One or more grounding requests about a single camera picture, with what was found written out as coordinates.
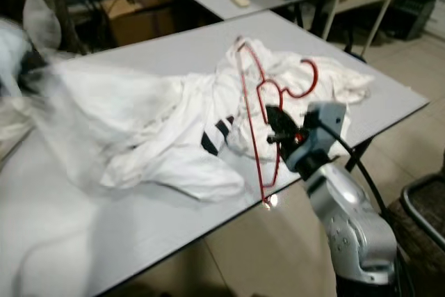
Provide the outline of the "red wire clothes hanger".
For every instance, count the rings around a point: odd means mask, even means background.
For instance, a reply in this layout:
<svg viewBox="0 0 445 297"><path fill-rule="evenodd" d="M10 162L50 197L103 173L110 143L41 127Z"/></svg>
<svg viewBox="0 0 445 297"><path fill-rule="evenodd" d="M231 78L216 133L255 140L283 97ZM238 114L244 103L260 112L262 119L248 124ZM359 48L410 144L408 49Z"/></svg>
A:
<svg viewBox="0 0 445 297"><path fill-rule="evenodd" d="M241 78L245 121L248 123L250 147L253 151L255 170L257 170L257 189L263 206L270 207L271 202L269 196L266 195L266 191L276 186L282 155L280 145L273 143L275 147L273 176L271 176L269 182L265 182L263 155L259 150L259 138L257 137L258 129L261 126L271 126L267 103L264 103L264 88L268 86L274 92L271 96L271 99L273 99L271 106L283 109L287 97L299 100L312 94L318 85L318 81L320 81L320 72L318 72L318 66L314 61L309 58L301 58L300 65L308 68L311 81L304 90L295 91L289 85L280 83L277 77L268 74L251 40L238 37L233 46L233 55L236 59L236 71Z"/></svg>

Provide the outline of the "white shirt with colourful print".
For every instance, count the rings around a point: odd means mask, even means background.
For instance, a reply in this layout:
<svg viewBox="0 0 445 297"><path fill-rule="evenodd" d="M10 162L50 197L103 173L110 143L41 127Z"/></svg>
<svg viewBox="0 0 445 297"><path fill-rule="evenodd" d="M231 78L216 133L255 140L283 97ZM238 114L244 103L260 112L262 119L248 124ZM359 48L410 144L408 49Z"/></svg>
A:
<svg viewBox="0 0 445 297"><path fill-rule="evenodd" d="M38 132L75 186L96 195L166 186L205 202L242 194L244 177L204 137L232 115L229 79L162 77L92 62L52 65Z"/></svg>

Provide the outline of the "brown cardboard box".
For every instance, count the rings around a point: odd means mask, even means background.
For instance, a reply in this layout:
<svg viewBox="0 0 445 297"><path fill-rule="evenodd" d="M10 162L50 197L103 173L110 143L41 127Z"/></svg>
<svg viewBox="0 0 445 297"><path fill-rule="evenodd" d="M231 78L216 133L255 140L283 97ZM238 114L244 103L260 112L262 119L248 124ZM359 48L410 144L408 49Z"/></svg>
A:
<svg viewBox="0 0 445 297"><path fill-rule="evenodd" d="M176 33L174 0L103 0L102 10L119 47Z"/></svg>

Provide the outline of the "patterned cushion metal chair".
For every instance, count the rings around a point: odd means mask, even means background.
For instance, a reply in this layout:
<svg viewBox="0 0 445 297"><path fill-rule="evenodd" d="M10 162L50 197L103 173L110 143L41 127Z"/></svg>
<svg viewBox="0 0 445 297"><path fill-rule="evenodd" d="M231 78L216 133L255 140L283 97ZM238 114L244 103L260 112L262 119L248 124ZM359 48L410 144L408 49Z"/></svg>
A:
<svg viewBox="0 0 445 297"><path fill-rule="evenodd" d="M445 174L407 184L388 211L410 273L445 288Z"/></svg>

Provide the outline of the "black crate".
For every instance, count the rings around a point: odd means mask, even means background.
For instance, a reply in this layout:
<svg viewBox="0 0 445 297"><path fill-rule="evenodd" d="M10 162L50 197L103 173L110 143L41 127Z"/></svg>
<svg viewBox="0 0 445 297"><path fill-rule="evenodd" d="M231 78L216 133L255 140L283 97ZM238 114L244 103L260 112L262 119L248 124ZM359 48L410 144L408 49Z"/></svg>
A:
<svg viewBox="0 0 445 297"><path fill-rule="evenodd" d="M445 40L445 0L392 0L382 30L399 40L416 40L424 33Z"/></svg>

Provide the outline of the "large white table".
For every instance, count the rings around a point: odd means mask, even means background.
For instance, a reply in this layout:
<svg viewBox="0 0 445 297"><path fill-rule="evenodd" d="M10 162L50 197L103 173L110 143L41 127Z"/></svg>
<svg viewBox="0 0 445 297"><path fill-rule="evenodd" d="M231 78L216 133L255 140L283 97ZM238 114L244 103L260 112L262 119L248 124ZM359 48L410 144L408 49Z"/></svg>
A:
<svg viewBox="0 0 445 297"><path fill-rule="evenodd" d="M118 65L165 77L204 72L240 35L275 50L330 56L372 75L369 99L352 110L352 144L375 137L428 103L384 72L270 12L80 56L69 65ZM241 195L207 204L164 186L146 186L105 202L71 185L44 138L31 133L4 161L0 201L1 294L19 297L105 293L244 214L259 198Z"/></svg>

